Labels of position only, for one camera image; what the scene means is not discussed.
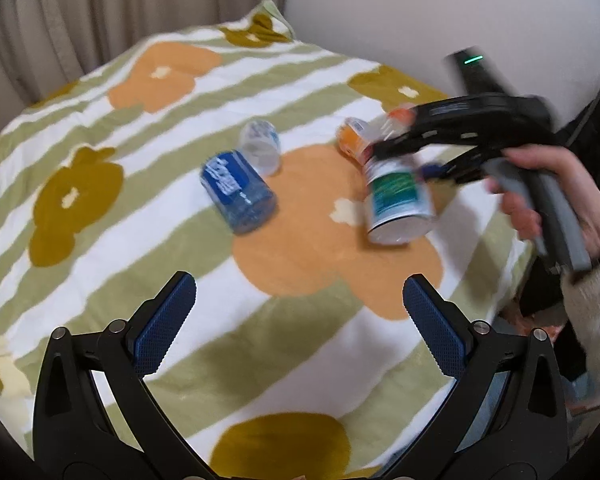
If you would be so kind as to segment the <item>right hand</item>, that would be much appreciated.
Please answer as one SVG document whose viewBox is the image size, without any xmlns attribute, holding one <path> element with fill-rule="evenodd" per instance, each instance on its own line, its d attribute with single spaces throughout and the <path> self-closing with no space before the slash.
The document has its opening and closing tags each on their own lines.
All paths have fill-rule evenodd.
<svg viewBox="0 0 600 480">
<path fill-rule="evenodd" d="M 579 218 L 586 250 L 592 259 L 600 257 L 600 190 L 582 162 L 566 148 L 545 145 L 526 145 L 509 148 L 505 157 L 522 169 L 548 170 L 556 177 L 567 200 Z M 542 234 L 541 217 L 527 207 L 522 197 L 505 192 L 495 180 L 486 179 L 493 194 L 501 195 L 501 211 L 521 240 L 533 240 Z"/>
</svg>

